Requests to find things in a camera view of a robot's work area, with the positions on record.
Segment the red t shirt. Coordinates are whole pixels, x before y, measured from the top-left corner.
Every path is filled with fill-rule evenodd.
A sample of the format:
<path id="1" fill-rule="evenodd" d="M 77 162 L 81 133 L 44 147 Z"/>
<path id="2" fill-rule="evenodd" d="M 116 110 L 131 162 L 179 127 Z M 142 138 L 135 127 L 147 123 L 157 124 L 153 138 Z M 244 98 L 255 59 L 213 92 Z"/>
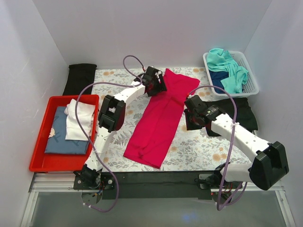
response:
<path id="1" fill-rule="evenodd" d="M 200 83 L 198 79 L 176 74 L 170 69 L 165 70 L 164 82 L 167 91 L 150 99 L 124 152 L 125 158 L 157 169 L 175 137 L 184 101 Z"/>

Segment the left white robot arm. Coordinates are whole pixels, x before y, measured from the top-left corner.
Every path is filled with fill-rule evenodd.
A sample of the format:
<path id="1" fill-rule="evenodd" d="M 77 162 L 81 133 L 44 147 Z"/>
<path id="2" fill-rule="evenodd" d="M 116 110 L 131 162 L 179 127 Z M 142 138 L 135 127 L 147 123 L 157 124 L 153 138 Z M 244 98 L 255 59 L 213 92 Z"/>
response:
<path id="1" fill-rule="evenodd" d="M 113 136 L 124 124 L 126 107 L 136 98 L 147 94 L 149 97 L 167 91 L 161 70 L 149 66 L 130 85 L 121 85 L 125 89 L 120 93 L 103 99 L 99 115 L 98 130 L 92 151 L 78 174 L 81 181 L 91 189 L 101 183 L 101 171 L 104 165 L 101 156 L 106 152 Z"/>

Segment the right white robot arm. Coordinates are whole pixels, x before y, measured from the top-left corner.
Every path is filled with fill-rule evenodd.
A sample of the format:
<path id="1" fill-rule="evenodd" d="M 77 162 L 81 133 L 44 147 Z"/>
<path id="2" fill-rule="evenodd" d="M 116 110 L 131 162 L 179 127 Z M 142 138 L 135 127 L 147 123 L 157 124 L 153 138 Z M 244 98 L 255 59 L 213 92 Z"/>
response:
<path id="1" fill-rule="evenodd" d="M 251 182 L 266 191 L 289 173 L 285 147 L 280 142 L 270 143 L 257 137 L 233 122 L 220 107 L 207 106 L 199 96 L 187 98 L 185 106 L 188 131 L 210 129 L 230 141 L 250 160 L 246 164 L 222 164 L 202 179 L 202 184 L 219 187 L 233 182 Z"/>

